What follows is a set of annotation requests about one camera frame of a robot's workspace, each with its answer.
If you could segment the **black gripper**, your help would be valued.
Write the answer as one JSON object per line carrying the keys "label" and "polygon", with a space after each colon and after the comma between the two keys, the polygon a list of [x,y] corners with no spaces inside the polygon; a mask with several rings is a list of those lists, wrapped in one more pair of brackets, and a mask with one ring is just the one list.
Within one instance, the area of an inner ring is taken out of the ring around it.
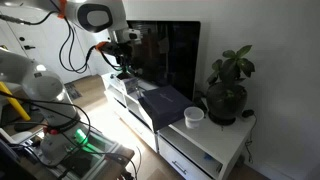
{"label": "black gripper", "polygon": [[113,56],[120,66],[129,65],[132,59],[132,47],[129,43],[104,42],[99,50]]}

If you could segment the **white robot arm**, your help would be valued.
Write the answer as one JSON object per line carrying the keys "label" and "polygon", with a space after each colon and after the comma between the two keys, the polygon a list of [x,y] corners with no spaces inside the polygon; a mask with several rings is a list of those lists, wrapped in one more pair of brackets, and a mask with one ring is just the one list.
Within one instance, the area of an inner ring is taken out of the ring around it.
{"label": "white robot arm", "polygon": [[[92,33],[107,30],[115,46],[139,37],[126,22],[121,0],[0,0],[0,5],[54,12]],[[1,50],[0,62],[0,80],[21,85],[27,94],[25,100],[34,103],[48,122],[48,132],[40,143],[41,159],[55,166],[83,146],[87,138],[78,137],[77,132],[89,129],[80,123],[61,78],[39,62],[8,50]]]}

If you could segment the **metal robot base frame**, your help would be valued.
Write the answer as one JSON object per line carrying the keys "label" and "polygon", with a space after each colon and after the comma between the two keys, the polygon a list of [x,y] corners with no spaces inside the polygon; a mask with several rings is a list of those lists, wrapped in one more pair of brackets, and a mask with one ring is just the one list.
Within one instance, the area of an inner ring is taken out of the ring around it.
{"label": "metal robot base frame", "polygon": [[91,131],[79,150],[66,147],[70,154],[60,163],[47,160],[40,150],[44,133],[39,130],[21,142],[22,148],[44,165],[58,180],[135,180],[137,171],[130,173],[126,166],[132,162],[133,152],[121,144]]}

